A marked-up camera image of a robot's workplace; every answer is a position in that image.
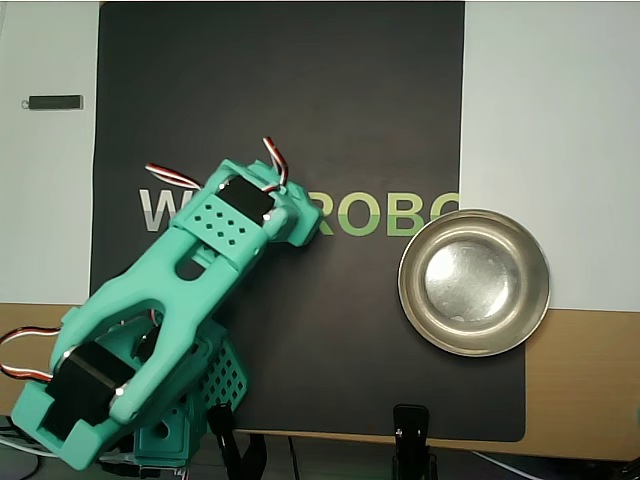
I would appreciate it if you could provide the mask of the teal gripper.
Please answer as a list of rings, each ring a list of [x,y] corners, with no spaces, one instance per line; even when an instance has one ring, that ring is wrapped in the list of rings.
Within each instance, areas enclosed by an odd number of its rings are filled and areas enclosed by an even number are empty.
[[[271,194],[271,240],[306,245],[315,235],[322,220],[322,210],[311,200],[307,190],[289,181],[285,187]]]

